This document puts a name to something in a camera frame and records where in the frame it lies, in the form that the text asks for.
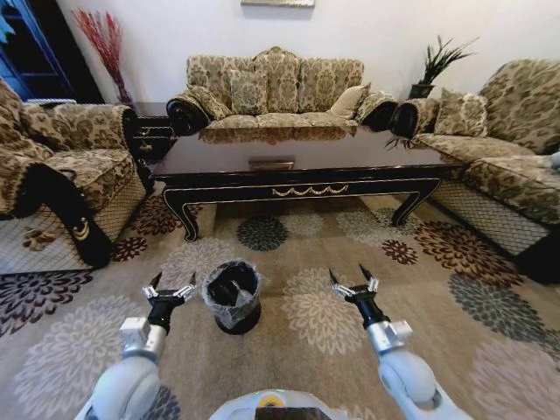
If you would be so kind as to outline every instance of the floor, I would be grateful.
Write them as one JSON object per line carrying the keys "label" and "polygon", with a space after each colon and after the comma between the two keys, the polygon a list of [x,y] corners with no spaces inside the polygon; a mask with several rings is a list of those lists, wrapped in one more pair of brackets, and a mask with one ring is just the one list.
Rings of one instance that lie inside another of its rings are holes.
{"label": "floor", "polygon": [[178,308],[146,418],[205,419],[258,389],[306,391],[351,418],[403,418],[377,377],[359,313],[329,288],[358,263],[381,280],[378,305],[414,330],[455,403],[473,418],[560,417],[560,294],[521,276],[468,229],[422,204],[399,228],[392,197],[192,206],[202,238],[184,243],[157,193],[94,272],[0,277],[2,419],[74,418],[99,375],[119,360],[118,327],[147,315],[140,293],[199,283],[242,258],[263,276],[262,317],[226,335],[195,297]]}

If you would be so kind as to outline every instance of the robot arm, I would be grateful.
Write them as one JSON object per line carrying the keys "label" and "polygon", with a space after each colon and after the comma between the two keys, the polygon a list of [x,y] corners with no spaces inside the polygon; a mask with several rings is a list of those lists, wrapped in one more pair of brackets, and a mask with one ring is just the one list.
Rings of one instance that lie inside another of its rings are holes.
{"label": "robot arm", "polygon": [[122,360],[107,369],[95,385],[92,397],[75,420],[137,420],[150,409],[158,395],[158,363],[171,329],[173,309],[196,291],[191,282],[179,290],[156,291],[161,274],[143,294],[151,304],[148,318],[126,318],[119,330],[125,345]]}
{"label": "robot arm", "polygon": [[379,286],[367,269],[360,269],[368,284],[348,288],[341,285],[332,271],[335,292],[355,304],[364,318],[364,328],[379,359],[379,379],[409,420],[472,419],[457,407],[436,381],[428,363],[404,349],[412,334],[406,321],[391,322],[375,304]]}

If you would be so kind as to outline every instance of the coffee table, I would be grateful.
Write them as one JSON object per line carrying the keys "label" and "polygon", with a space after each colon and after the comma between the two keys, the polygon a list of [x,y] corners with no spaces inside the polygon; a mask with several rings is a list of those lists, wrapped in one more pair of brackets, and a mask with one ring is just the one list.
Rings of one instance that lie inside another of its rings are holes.
{"label": "coffee table", "polygon": [[410,148],[388,131],[358,128],[204,129],[181,137],[152,177],[166,205],[196,241],[188,204],[400,194],[398,226],[463,164]]}

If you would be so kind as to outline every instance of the rug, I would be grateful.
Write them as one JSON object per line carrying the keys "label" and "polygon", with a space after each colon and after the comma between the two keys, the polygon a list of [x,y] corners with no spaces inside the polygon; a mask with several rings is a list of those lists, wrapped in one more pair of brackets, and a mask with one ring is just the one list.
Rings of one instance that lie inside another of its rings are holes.
{"label": "rug", "polygon": [[406,319],[409,350],[426,359],[473,418],[560,417],[560,294],[520,275],[466,227],[424,203],[402,227],[393,197],[191,206],[202,237],[183,228],[161,195],[149,197],[93,272],[0,278],[2,419],[74,418],[99,375],[120,359],[118,327],[147,315],[140,290],[199,283],[243,258],[263,276],[262,316],[229,336],[196,297],[173,313],[162,388],[145,419],[206,419],[259,389],[295,389],[363,420],[403,415],[385,392],[361,317],[330,290],[381,285],[377,304]]}

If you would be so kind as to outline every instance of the red dried branches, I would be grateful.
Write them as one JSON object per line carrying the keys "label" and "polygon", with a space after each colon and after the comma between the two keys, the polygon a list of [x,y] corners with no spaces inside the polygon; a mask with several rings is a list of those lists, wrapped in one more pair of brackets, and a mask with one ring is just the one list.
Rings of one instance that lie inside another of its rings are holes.
{"label": "red dried branches", "polygon": [[120,69],[123,29],[119,22],[108,12],[105,13],[105,24],[103,24],[102,15],[99,12],[94,14],[90,11],[78,9],[72,10],[72,14],[80,29],[99,53],[101,62],[117,85],[119,100],[130,103],[131,99],[124,86]]}

